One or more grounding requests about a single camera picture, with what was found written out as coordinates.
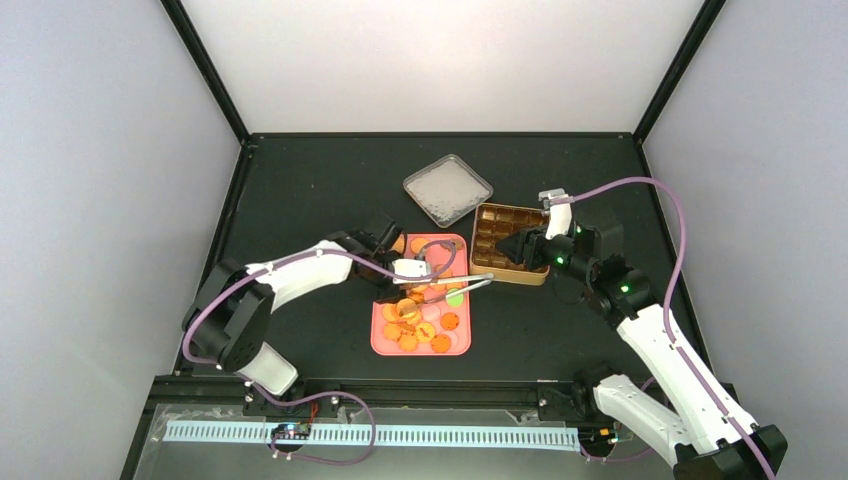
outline black table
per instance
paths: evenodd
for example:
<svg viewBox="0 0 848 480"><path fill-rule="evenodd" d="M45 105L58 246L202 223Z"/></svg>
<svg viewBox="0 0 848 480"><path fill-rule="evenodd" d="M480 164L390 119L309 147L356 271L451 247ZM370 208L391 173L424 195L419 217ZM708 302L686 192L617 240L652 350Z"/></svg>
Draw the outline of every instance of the black table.
<svg viewBox="0 0 848 480"><path fill-rule="evenodd" d="M612 180L646 174L629 134L338 134L261 135L223 242L223 256L244 263L278 258L327 234L356 227L382 210L409 232L440 231L401 182L453 153L494 187L489 200L539 207L541 190L581 193ZM633 185L603 194L624 225L630 262L661 298L672 252L656 197ZM473 214L450 232L471 239ZM370 345L374 287L351 280L312 292L272 318L267 342L304 378L344 381L568 381L601 361L639 382L648 369L585 305L573 281L549 277L541 287L493 284L471 294L471 348L458 357L383 357ZM703 356L688 302L673 309ZM198 374L214 373L198 367Z"/></svg>

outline metal frame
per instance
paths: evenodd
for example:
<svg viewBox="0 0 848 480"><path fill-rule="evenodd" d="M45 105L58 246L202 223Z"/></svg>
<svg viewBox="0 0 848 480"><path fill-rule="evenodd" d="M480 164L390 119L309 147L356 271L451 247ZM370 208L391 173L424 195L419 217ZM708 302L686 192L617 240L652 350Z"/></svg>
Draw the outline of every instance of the metal frame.
<svg viewBox="0 0 848 480"><path fill-rule="evenodd" d="M206 278L211 268L220 260L236 212L238 199L244 189L247 172L253 158L252 152L257 147L257 143L261 138L257 134L251 135L242 121L182 2L180 0L161 0L161 2L195 61L218 106L221 108L221 112L230 124L233 134L242 146L235 172L233 173L233 179L227 191L221 216L215 230L215 236L209 249L209 255L203 269L202 284L202 281ZM642 149L642 144L650 133L651 128L657 122L668 100L671 98L675 87L680 82L683 73L694 58L724 3L725 0L704 1L680 45L674 60L657 87L639 125L634 130L634 147L639 155L646 176L651 176L651 173ZM659 197L653 190L651 194L656 212L660 216L661 222L666 225L664 229L666 246L669 256L673 260L674 244L662 213ZM701 336L700 329L697 328L697 320L683 278L680 279L680 283L681 297L685 307L691 317L695 319L693 326L695 327L694 342L696 348L705 352L704 340ZM709 359L706 356L703 356L703 359L707 367L711 368ZM261 400L245 402L246 390L243 383L238 379L232 377L190 377L190 374L191 366L185 364L182 355L178 355L175 364L175 374L156 377L154 379L139 420L138 428L131 443L124 469L121 473L121 479L131 480L133 478L142 448L144 447L144 439L150 427L156 406L159 404L241 404L245 406L245 414L247 415L267 415L272 418L274 418L274 413L279 412L278 410L271 410L267 405L263 405L264 402ZM299 396L303 396L306 393L341 389L359 395L369 405L375 407L493 408L514 411L527 411L535 408L538 409L539 416L542 420L566 421L569 425L578 428L594 429L606 427L612 423L612 420L609 418L599 418L592 422L581 420L565 393L570 391L571 384L568 382L551 384L433 382L416 384L415 388L412 388L411 386L388 382L345 383L340 385L333 380L306 379L298 386L300 388ZM736 397L736 392L732 385L723 384L723 386L734 398ZM657 397L661 395L661 392L656 387L649 389L648 392ZM328 401L325 405L322 405L322 415L335 415L337 409L343 404L344 402L338 405L332 405ZM286 417L279 418L296 418L297 415L297 412L291 412L290 414L286 414Z"/></svg>
<svg viewBox="0 0 848 480"><path fill-rule="evenodd" d="M242 121L232 98L230 98L229 93L227 93L227 88L224 86L221 76L218 75L218 71L215 69L215 65L212 63L209 53L206 52L206 48L203 46L203 42L200 40L197 30L194 29L194 25L192 25L191 19L189 18L188 12L186 12L182 1L161 1L165 10L168 12L168 16L171 18L171 22L177 29L180 37L182 37L186 49L188 49L194 59L197 69L200 70L200 74L206 81L206 85L209 86L209 90L218 102L218 106L221 107L221 112L223 112L224 116L227 118L230 128L233 129L233 133L239 143L244 145L250 137L250 132ZM704 0L703 5L701 5L701 9L695 16L692 26L689 27L689 31L683 38L683 42L677 49L677 53L674 55L671 65L669 65L663 79L657 86L657 90L654 93L653 98L651 98L648 108L645 109L645 113L642 115L639 125L637 125L636 129L633 131L633 136L636 138L639 145L645 142L654 124L656 124L657 119L659 119L665 105L671 98L672 93L674 93L674 89L677 87L677 84L680 83L680 79L683 78L686 68L698 52L701 42L704 41L704 38L706 38L707 33L710 31L710 27L712 27L713 22L716 17L718 17L719 12L721 12L721 8L724 6L725 1L726 0Z"/></svg>
<svg viewBox="0 0 848 480"><path fill-rule="evenodd" d="M651 133L651 129L657 123L657 119L660 118L660 114L671 98L671 94L674 93L675 87L683 78L683 73L686 72L686 68L695 58L698 47L701 46L701 42L704 41L710 27L721 12L724 2L725 0L706 0L701 6L701 10L698 11L698 15L695 16L695 21L692 22L689 32L683 38L683 43L677 49L677 54L674 55L671 65L665 72L659 87L657 87L654 98L651 99L645 114L642 115L642 120L639 121L639 125L633 132L633 136L639 145L645 143L648 134Z"/></svg>
<svg viewBox="0 0 848 480"><path fill-rule="evenodd" d="M215 69L209 53L206 52L206 47L203 46L203 42L200 41L200 37L197 35L197 30L194 29L194 25L192 25L191 20L188 18L188 12L186 12L183 2L180 0L162 0L162 6L165 7L165 11L171 17L171 23L174 24L177 33L183 39L188 53L191 54L191 58L194 59L194 63L197 65L197 69L200 70L203 80L212 92L212 96L215 97L215 101L221 107L221 112L227 118L230 128L233 129L233 133L239 143L244 145L250 136L250 132L248 132L247 127L241 120L233 99L230 98L230 94L227 93L227 88L224 86L221 76L218 75L218 70Z"/></svg>

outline purple cable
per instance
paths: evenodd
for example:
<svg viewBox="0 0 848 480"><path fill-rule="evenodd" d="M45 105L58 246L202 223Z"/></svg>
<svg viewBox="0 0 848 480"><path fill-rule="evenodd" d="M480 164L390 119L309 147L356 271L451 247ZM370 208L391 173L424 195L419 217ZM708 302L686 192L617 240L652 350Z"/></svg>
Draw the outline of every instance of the purple cable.
<svg viewBox="0 0 848 480"><path fill-rule="evenodd" d="M631 184L631 183L647 183L647 184L653 185L654 187L656 187L659 190L662 190L663 192L665 192L669 196L669 198L671 198L671 201L674 204L674 209L677 211L677 219L678 219L678 222L680 223L680 246L677 250L677 261L674 262L674 269L671 271L671 278L668 281L668 286L665 289L665 298L663 299L663 326L665 327L665 331L666 331L666 334L668 335L668 339L671 340L672 344L674 344L677 341L677 337L675 337L674 331L671 329L671 296L674 293L674 287L677 285L677 279L680 277L680 270L683 268L683 256L686 254L686 220L685 220L685 217L683 216L683 202L680 201L680 197L678 197L677 194L674 193L674 191L671 189L671 187L669 187L665 183L663 183L663 182L661 182L661 181L659 181L655 178L627 177L627 178L622 178L620 180L616 180L614 182L610 182L606 185L600 186L600 187L598 187L594 190L590 190L590 191L583 193L583 194L580 194L580 195L569 196L569 197L565 197L563 199L553 200L551 202L551 205L561 205L561 204L564 204L564 203L579 202L579 201L585 200L589 197L594 197L595 195L597 195L599 193L606 192L607 190L612 190L613 188L620 187L622 185L628 185L628 184ZM698 383L701 384L701 386L704 388L704 391L706 391L707 395L710 396L710 398L712 399L713 403L715 403L718 410L722 413L722 415L727 416L728 413L729 413L727 406L725 406L724 403L722 403L721 399L718 397L718 395L712 389L710 384L707 383L704 376L701 375L701 372L699 372L698 369L695 367L695 364L692 362L692 359L689 358L689 355L687 355L686 352L680 347L675 348L675 350L677 351L677 353L680 354L681 358L683 358L683 361L686 363L686 365L689 367L689 369L695 375L695 378L698 379ZM766 460L765 456L763 455L763 452L760 451L760 449L754 443L754 440L751 439L750 435L748 435L745 432L745 429L743 429L742 426L739 425L739 422L736 421L735 418L727 416L727 421L728 421L728 423L730 423L733 426L733 428L736 430L736 433L738 433L739 436L742 437L742 440L745 442L745 444L748 445L748 448L750 448L751 451L754 453L754 456L757 458L757 462L759 462L760 466L763 468L763 470L766 473L766 478L768 478L769 480L775 480L776 476L775 476L774 472L772 471L771 466L769 465L768 461Z"/></svg>
<svg viewBox="0 0 848 480"><path fill-rule="evenodd" d="M654 381L655 381L654 377L651 377L651 378L645 380L645 383L643 383L642 386L639 387L639 389L644 392L648 387L651 386L652 383L654 383ZM648 448L642 450L639 453L635 453L635 454L633 454L629 457L624 457L624 458L596 457L594 455L589 455L589 452L587 452L586 449L583 448L583 445L580 445L580 453L582 453L583 456L586 457L587 460L594 461L594 462L602 462L602 463L632 462L634 460L639 460L641 458L645 458L653 452L654 452L654 450L651 447L648 447Z"/></svg>
<svg viewBox="0 0 848 480"><path fill-rule="evenodd" d="M274 398L273 395L268 393L268 391L266 391L264 388L260 387L259 385L254 385L253 387L263 397L265 397L265 400L268 400L268 402L270 402L270 403L272 403L272 404L274 404L278 407L295 407L297 405L307 403L307 402L311 402L313 400L317 400L317 399L323 398L323 397L334 397L335 396L335 397L349 398L349 399L353 400L354 402L358 403L359 406L362 407L362 410L364 410L365 413L368 414L368 420L371 423L371 438L370 438L370 440L368 440L368 446L366 447L365 451L362 452L361 455L359 455L356 458L352 458L350 460L328 460L326 458L314 457L312 455L304 455L302 453L280 452L277 449L277 440L279 440L280 437L285 435L285 434L282 434L282 433L276 434L276 435L274 435L273 438L271 438L271 450L273 450L275 453L284 453L287 457L297 458L297 459L300 459L300 460L309 460L311 462L317 462L317 463L321 463L321 464L324 464L324 465L333 465L333 466L336 466L336 467L348 467L350 465L356 465L357 463L365 460L372 453L374 453L374 443L377 440L377 422L376 422L376 420L374 420L374 413L371 411L370 408L368 408L368 405L365 404L365 401L362 400L361 398L357 397L356 395L352 395L350 393L345 393L345 392L321 392L321 393L316 393L315 395L310 395L308 397L303 397L300 400L295 400L293 402L284 402L282 400L278 400L278 399Z"/></svg>
<svg viewBox="0 0 848 480"><path fill-rule="evenodd" d="M368 268L370 268L370 269L372 269L372 270L374 270L378 273L381 273L383 275L391 277L391 278L397 278L399 280L406 280L406 281L419 281L419 282L421 280L433 280L433 279L438 278L439 275L441 275L442 273L448 271L448 268L450 268L451 264L453 264L453 261L456 259L456 245L454 245L453 242L449 242L449 241L446 241L446 240L445 241L431 242L431 244L434 244L434 243L440 244L440 245L448 248L448 250L450 250L450 252L451 252L450 258L448 258L448 261L445 262L445 265L441 269L439 269L438 271L436 271L434 273L431 273L430 275L424 276L424 277L409 277L409 276L406 276L406 275L399 275L397 273L386 270L385 268L383 268L379 265L376 265L372 262L369 262L368 260L357 257L356 255L353 255L349 252L342 251L342 250L331 250L331 249L321 249L321 248L316 248L316 249L308 250L308 251L305 251L305 252L295 253L293 255L289 255L288 257L285 257L285 258L282 258L282 259L279 259L279 260L275 260L274 262L272 262L271 271L282 268L282 267L284 267L284 266L286 266L290 263L294 263L294 262L297 262L299 260L303 260L303 259L310 258L310 257L316 257L316 256L319 256L319 255L338 255L338 256L349 258L349 259L353 260L354 262L365 265L366 267L368 267ZM220 295L215 297L215 299L212 300L209 303L209 305L207 305L206 308L204 308L197 315L197 317L194 319L194 321L191 323L191 325L189 325L189 328L186 329L185 336L183 337L182 351L183 351L183 356L186 359L188 359L192 362L195 362L195 363L213 363L213 364L216 363L215 360L201 358L201 357L198 357L198 356L191 354L191 352L189 351L189 345L191 345L192 337L194 337L194 334L197 332L197 329L209 317L209 315L213 311L215 311L215 309L218 308L218 306L221 305L221 303L223 303L227 298L229 298L230 295L232 295L233 293L235 293L236 291L238 291L240 288L244 287L248 283L252 282L253 280L256 280L257 278L261 277L262 275L266 275L268 273L270 273L270 271L267 268L263 268L261 270L257 270L256 272L251 273L250 275L248 275L248 276L242 278L241 280L237 281L236 283L230 285L229 288L225 289L223 292L221 292ZM310 461L313 461L313 462L323 463L325 465L335 465L335 466L344 467L344 466L348 466L348 465L354 465L356 463L359 463L359 462L365 460L374 451L374 442L377 439L377 422L374 420L374 414L371 412L371 409L368 408L368 405L365 404L365 401L363 401L361 398L357 397L356 395L352 395L350 393L345 393L345 392L322 392L322 393L317 393L315 395L310 395L308 397L304 397L300 400L296 400L296 401L293 401L293 402L283 402L281 400L274 398L273 395L268 393L264 388L260 387L259 385L254 385L254 387L270 403L277 405L277 406L281 406L281 407L292 407L292 406L300 405L302 403L311 402L312 400L322 398L322 397L338 396L338 397L344 397L344 398L349 398L349 399L353 400L354 402L358 403L365 410L365 413L368 414L368 418L371 422L371 440L368 443L368 448L365 450L365 452L363 452L362 455L360 455L360 456L358 456L358 457L356 457L352 460L338 461L338 460L328 460L328 459L325 459L325 458L314 457L314 456L311 456L311 455L303 455L303 454L300 454L300 453L287 454L287 455L291 455L291 458L299 458L301 460L310 460ZM275 436L274 438L271 439L271 448L274 449L275 451L277 449L277 447L276 447L277 439L278 439L277 436Z"/></svg>
<svg viewBox="0 0 848 480"><path fill-rule="evenodd" d="M397 273L390 272L389 270L386 270L385 268L383 268L379 265L371 263L368 260L365 260L364 258L357 257L356 255L353 255L351 253L348 253L348 252L345 252L345 251L342 251L342 250L330 250L330 249L312 249L312 250L307 250L305 252L300 252L300 253L295 253L295 254L289 255L288 257L284 257L284 258L281 258L279 260L275 260L274 262L272 262L271 270L278 270L278 269L280 269L280 268L282 268L282 267L284 267L284 266L286 266L290 263L296 262L298 260L303 260L305 258L315 257L315 256L317 256L318 250L321 250L323 255L339 255L339 256L342 256L342 257L347 257L347 258L349 258L349 259L351 259L351 260L353 260L357 263L365 265L366 267L368 267L368 268L370 268L370 269L372 269L372 270L374 270L378 273L381 273L381 274L386 275L388 277L397 278L399 280L418 281L418 282L420 282L421 280L433 280L435 278L438 278L439 275L441 275L442 273L448 271L448 268L450 268L451 264L453 264L454 259L456 259L456 245L454 245L453 242L449 242L447 240L444 240L444 241L438 241L438 244L440 244L440 245L448 248L448 250L450 250L450 252L451 252L450 258L448 258L448 261L445 262L445 265L441 269L439 269L438 271L436 271L434 273L431 273L430 275L424 276L424 277L409 277L409 276L406 276L406 275L399 275ZM189 351L189 345L191 345L191 339L194 337L195 332L197 332L197 329L200 328L200 325L203 324L203 322L206 320L206 318L212 312L214 312L215 309L218 308L218 306L221 305L224 302L224 300L229 298L230 295L237 292L240 288L244 287L245 285L252 282L253 280L256 280L257 278L259 278L262 275L265 275L267 273L269 273L268 269L263 268L261 270L257 270L255 272L251 273L250 275L248 275L248 276L242 278L241 280L237 281L236 283L230 285L229 288L227 288L226 290L221 292L220 295L215 297L215 300L212 300L212 302L210 302L209 305L207 305L206 308L204 308L197 315L197 317L194 319L194 321L191 322L191 325L189 325L188 329L186 330L186 334L183 337L183 346L182 346L183 356L187 360L190 360L194 363L207 363L207 364L214 364L215 363L215 360L201 358L201 357L198 357L196 355L192 355L191 352Z"/></svg>

